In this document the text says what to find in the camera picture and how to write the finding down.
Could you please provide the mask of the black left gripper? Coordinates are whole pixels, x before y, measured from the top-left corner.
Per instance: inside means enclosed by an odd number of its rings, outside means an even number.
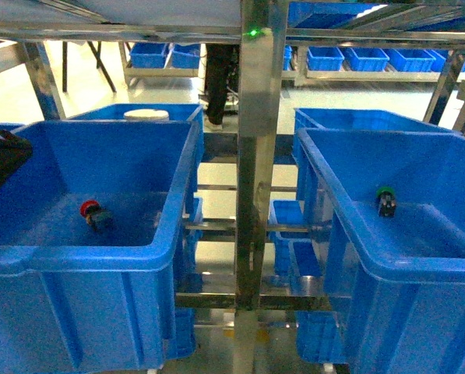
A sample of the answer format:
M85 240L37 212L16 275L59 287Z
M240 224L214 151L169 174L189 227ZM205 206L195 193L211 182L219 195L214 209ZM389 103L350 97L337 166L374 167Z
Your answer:
M0 129L0 188L33 155L33 146L28 139Z

